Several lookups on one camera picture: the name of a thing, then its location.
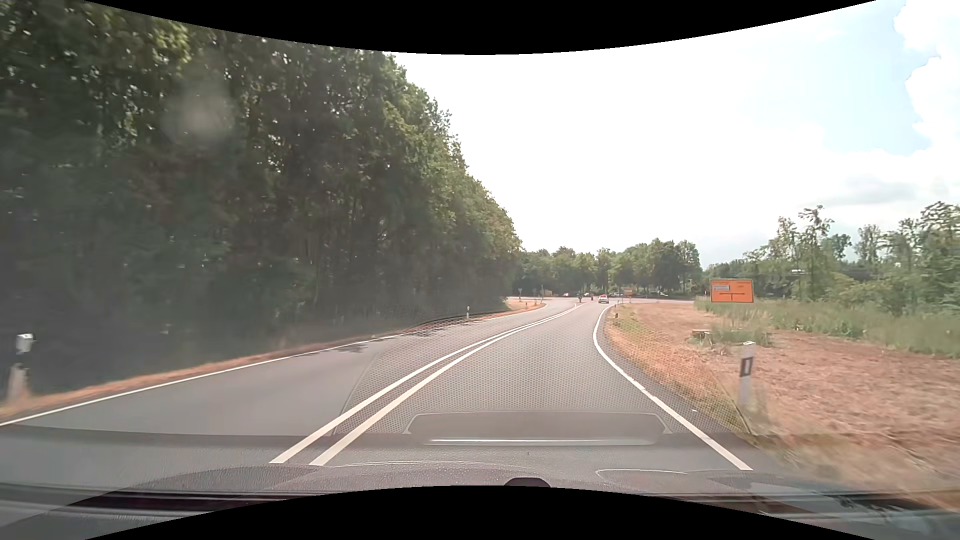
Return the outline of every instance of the traffic sign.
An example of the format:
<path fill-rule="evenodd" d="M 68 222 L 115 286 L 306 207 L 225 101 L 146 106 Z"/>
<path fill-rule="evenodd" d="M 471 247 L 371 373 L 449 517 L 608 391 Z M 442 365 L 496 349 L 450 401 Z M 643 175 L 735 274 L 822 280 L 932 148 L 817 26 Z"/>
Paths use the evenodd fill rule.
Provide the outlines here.
<path fill-rule="evenodd" d="M 754 281 L 710 280 L 710 301 L 752 304 L 754 301 Z"/>

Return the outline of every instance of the sign post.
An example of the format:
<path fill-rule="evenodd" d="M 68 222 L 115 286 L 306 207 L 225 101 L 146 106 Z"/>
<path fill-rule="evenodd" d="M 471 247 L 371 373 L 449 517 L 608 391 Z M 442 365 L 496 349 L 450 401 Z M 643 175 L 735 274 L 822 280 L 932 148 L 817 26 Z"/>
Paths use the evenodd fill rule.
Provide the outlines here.
<path fill-rule="evenodd" d="M 747 341 L 743 344 L 740 351 L 740 388 L 736 397 L 736 404 L 740 407 L 746 406 L 750 402 L 750 377 L 754 372 L 754 357 L 756 356 L 756 343 Z"/>
<path fill-rule="evenodd" d="M 29 353 L 34 346 L 34 335 L 31 333 L 21 333 L 16 337 L 16 353 L 23 355 Z M 16 362 L 10 367 L 10 378 L 7 380 L 7 403 L 14 404 L 24 397 L 27 393 L 27 368 L 23 364 Z"/>

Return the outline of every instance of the double white center line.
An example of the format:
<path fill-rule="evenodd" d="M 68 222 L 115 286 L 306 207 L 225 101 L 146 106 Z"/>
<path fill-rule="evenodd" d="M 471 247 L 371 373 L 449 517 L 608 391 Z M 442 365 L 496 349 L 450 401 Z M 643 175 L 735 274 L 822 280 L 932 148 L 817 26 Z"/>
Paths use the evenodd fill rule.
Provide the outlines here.
<path fill-rule="evenodd" d="M 410 396 L 414 395 L 415 392 L 417 392 L 418 390 L 420 390 L 421 388 L 423 388 L 426 384 L 428 384 L 429 382 L 431 382 L 433 379 L 439 377 L 440 374 L 442 374 L 442 373 L 445 372 L 446 370 L 448 370 L 448 369 L 450 369 L 451 367 L 455 366 L 456 364 L 460 363 L 462 360 L 470 357 L 471 355 L 473 355 L 473 354 L 476 353 L 477 351 L 480 351 L 481 349 L 484 349 L 484 348 L 486 348 L 486 347 L 489 347 L 490 345 L 492 345 L 493 343 L 496 343 L 497 341 L 499 341 L 499 340 L 501 340 L 501 339 L 504 339 L 504 338 L 506 338 L 506 337 L 510 337 L 511 335 L 513 335 L 513 334 L 515 334 L 515 333 L 518 333 L 518 332 L 521 332 L 521 331 L 525 331 L 525 330 L 531 329 L 531 328 L 533 328 L 533 327 L 535 327 L 535 326 L 542 325 L 542 324 L 544 324 L 544 323 L 547 323 L 547 322 L 552 321 L 552 320 L 554 320 L 554 319 L 557 319 L 557 318 L 559 318 L 559 317 L 563 317 L 564 315 L 568 314 L 570 311 L 573 311 L 574 309 L 576 309 L 576 308 L 579 307 L 579 306 L 580 306 L 580 305 L 574 306 L 574 307 L 568 309 L 567 311 L 564 311 L 563 313 L 558 313 L 558 314 L 556 314 L 556 315 L 553 315 L 553 316 L 547 317 L 547 318 L 545 318 L 545 319 L 539 320 L 539 321 L 537 321 L 537 322 L 535 322 L 535 323 L 531 323 L 531 324 L 529 324 L 529 325 L 524 325 L 524 326 L 521 326 L 521 327 L 518 327 L 518 328 L 515 328 L 515 329 L 512 329 L 512 330 L 504 331 L 504 332 L 502 332 L 502 333 L 499 333 L 499 334 L 497 334 L 497 335 L 493 335 L 493 336 L 488 337 L 488 338 L 486 338 L 486 339 L 481 339 L 480 341 L 477 341 L 477 342 L 475 342 L 475 343 L 471 343 L 471 344 L 467 345 L 466 347 L 464 347 L 464 348 L 462 348 L 462 349 L 459 349 L 459 350 L 457 350 L 457 351 L 454 351 L 453 353 L 450 353 L 449 355 L 446 355 L 446 356 L 437 358 L 436 360 L 434 360 L 434 361 L 426 364 L 425 366 L 421 367 L 420 369 L 418 369 L 417 371 L 411 373 L 410 375 L 407 375 L 407 376 L 404 377 L 403 379 L 400 379 L 400 380 L 398 380 L 398 381 L 390 384 L 390 385 L 387 386 L 386 388 L 380 390 L 379 392 L 373 394 L 372 396 L 370 396 L 370 397 L 367 398 L 366 400 L 360 402 L 359 404 L 354 405 L 350 410 L 348 410 L 347 412 L 345 412 L 345 413 L 341 414 L 340 416 L 334 418 L 333 420 L 327 422 L 327 423 L 326 423 L 322 428 L 320 428 L 319 430 L 316 430 L 316 431 L 310 433 L 309 435 L 307 435 L 306 437 L 304 437 L 303 440 L 301 440 L 299 443 L 297 443 L 297 444 L 295 444 L 294 446 L 290 447 L 290 448 L 287 449 L 285 452 L 283 452 L 282 454 L 280 454 L 280 455 L 278 455 L 277 457 L 275 457 L 274 459 L 272 459 L 270 462 L 271 462 L 271 463 L 286 463 L 291 457 L 293 457 L 294 455 L 298 454 L 299 452 L 301 452 L 301 451 L 302 451 L 303 449 L 305 449 L 306 447 L 308 447 L 308 446 L 310 446 L 311 444 L 313 444 L 314 442 L 316 442 L 317 439 L 319 439 L 320 437 L 324 436 L 325 434 L 327 434 L 328 432 L 330 432 L 331 430 L 333 430 L 334 428 L 336 428 L 336 427 L 339 426 L 340 424 L 344 423 L 347 419 L 349 419 L 350 417 L 352 417 L 354 414 L 356 414 L 357 412 L 359 412 L 361 409 L 365 408 L 367 405 L 369 405 L 369 404 L 373 403 L 374 401 L 376 401 L 376 400 L 382 398 L 383 396 L 385 396 L 385 395 L 386 395 L 388 392 L 390 392 L 391 390 L 394 390 L 395 388 L 397 388 L 397 387 L 400 386 L 401 384 L 404 384 L 404 383 L 407 382 L 408 380 L 412 379 L 413 377 L 416 377 L 417 375 L 419 375 L 419 374 L 423 373 L 424 371 L 426 371 L 427 369 L 430 369 L 431 367 L 439 364 L 440 362 L 442 362 L 442 361 L 444 361 L 444 360 L 446 360 L 446 359 L 448 359 L 448 358 L 450 358 L 450 357 L 452 357 L 452 356 L 456 356 L 456 355 L 458 355 L 459 353 L 462 353 L 463 351 L 467 351 L 467 350 L 469 350 L 469 349 L 471 349 L 471 348 L 473 348 L 473 347 L 476 347 L 476 349 L 473 349 L 472 351 L 466 353 L 465 355 L 460 356 L 460 357 L 458 357 L 457 359 L 455 359 L 455 360 L 451 361 L 450 363 L 446 364 L 444 367 L 442 367 L 441 369 L 437 370 L 436 372 L 434 372 L 433 374 L 431 374 L 431 375 L 430 375 L 429 377 L 427 377 L 426 379 L 421 380 L 420 382 L 418 382 L 417 384 L 415 384 L 412 388 L 410 388 L 409 390 L 407 390 L 406 392 L 404 392 L 403 394 L 401 394 L 399 397 L 397 397 L 395 400 L 393 400 L 392 402 L 390 402 L 388 405 L 386 405 L 386 406 L 384 406 L 383 408 L 381 408 L 380 410 L 376 411 L 376 412 L 373 414 L 373 416 L 371 416 L 371 417 L 368 418 L 366 421 L 364 421 L 362 424 L 360 424 L 359 426 L 357 426 L 356 428 L 354 428 L 351 432 L 347 433 L 347 435 L 345 435 L 345 436 L 344 436 L 343 438 L 341 438 L 339 441 L 337 441 L 336 443 L 334 443 L 333 446 L 331 446 L 330 448 L 326 449 L 326 451 L 324 451 L 324 452 L 323 452 L 322 454 L 320 454 L 316 459 L 314 459 L 313 461 L 310 462 L 311 465 L 325 465 L 330 459 L 332 459 L 335 455 L 337 455 L 341 450 L 343 450 L 344 448 L 346 448 L 347 445 L 349 445 L 351 442 L 353 442 L 354 440 L 356 440 L 357 437 L 359 437 L 360 435 L 362 435 L 362 434 L 363 434 L 366 430 L 368 430 L 373 424 L 375 424 L 375 423 L 376 423 L 377 421 L 379 421 L 381 418 L 383 418 L 384 416 L 386 416 L 391 410 L 394 410 L 398 405 L 400 405 L 401 403 L 403 403 L 407 398 L 409 398 Z"/>

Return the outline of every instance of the dense foliage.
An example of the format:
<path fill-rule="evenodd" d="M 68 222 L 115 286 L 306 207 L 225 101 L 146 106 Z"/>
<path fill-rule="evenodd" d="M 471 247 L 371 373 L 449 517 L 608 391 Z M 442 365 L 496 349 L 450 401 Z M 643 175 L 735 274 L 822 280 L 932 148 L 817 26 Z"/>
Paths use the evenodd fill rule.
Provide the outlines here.
<path fill-rule="evenodd" d="M 853 242 L 829 234 L 822 207 L 780 218 L 777 236 L 744 258 L 711 265 L 706 278 L 751 278 L 761 296 L 832 301 L 895 316 L 960 313 L 960 206 L 937 202 L 883 231 L 865 225 Z M 847 260 L 853 247 L 855 260 Z"/>
<path fill-rule="evenodd" d="M 0 65 L 40 390 L 502 307 L 513 223 L 388 55 L 0 0 Z"/>
<path fill-rule="evenodd" d="M 619 253 L 601 249 L 596 254 L 578 254 L 561 247 L 552 254 L 547 250 L 523 253 L 514 292 L 616 292 L 624 286 L 647 292 L 697 292 L 701 290 L 701 274 L 697 246 L 686 240 L 664 242 L 655 238 Z"/>

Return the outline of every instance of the curved road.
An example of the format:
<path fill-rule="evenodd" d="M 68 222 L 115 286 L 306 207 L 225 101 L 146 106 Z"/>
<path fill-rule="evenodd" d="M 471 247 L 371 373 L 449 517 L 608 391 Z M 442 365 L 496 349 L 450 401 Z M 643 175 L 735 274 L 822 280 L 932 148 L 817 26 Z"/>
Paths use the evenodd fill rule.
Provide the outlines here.
<path fill-rule="evenodd" d="M 602 314 L 612 306 L 548 299 L 532 311 L 288 358 L 8 423 L 0 426 L 0 483 L 109 490 L 227 467 L 409 459 L 509 459 L 588 476 L 599 468 L 776 468 L 617 356 L 602 329 Z M 639 448 L 438 446 L 416 454 L 353 442 L 401 433 L 418 413 L 477 410 L 650 412 L 661 418 L 667 434 Z"/>

